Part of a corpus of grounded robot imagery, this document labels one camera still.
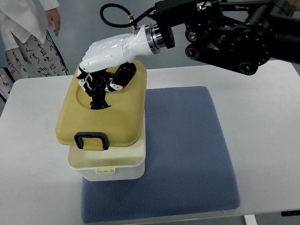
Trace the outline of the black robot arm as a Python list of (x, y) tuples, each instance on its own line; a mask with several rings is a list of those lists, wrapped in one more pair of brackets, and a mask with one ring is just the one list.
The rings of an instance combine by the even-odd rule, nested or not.
[(184, 24), (190, 59), (253, 75), (270, 58), (299, 63), (295, 11), (286, 0), (162, 0), (152, 18), (161, 34), (159, 45), (173, 48), (172, 28)]

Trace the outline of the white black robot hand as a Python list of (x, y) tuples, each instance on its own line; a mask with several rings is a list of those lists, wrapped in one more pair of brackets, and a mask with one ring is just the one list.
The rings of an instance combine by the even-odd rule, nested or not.
[(77, 79), (81, 88), (92, 95), (92, 73), (106, 71), (137, 56), (152, 56), (164, 47), (156, 24), (142, 25), (136, 34), (126, 33), (93, 43), (78, 66)]

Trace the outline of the bystander bare hand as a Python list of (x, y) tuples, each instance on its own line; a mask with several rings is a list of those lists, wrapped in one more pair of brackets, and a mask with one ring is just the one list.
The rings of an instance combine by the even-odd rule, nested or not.
[(58, 36), (60, 32), (61, 17), (57, 8), (46, 10), (45, 16), (47, 18), (48, 27), (53, 29), (55, 36)]

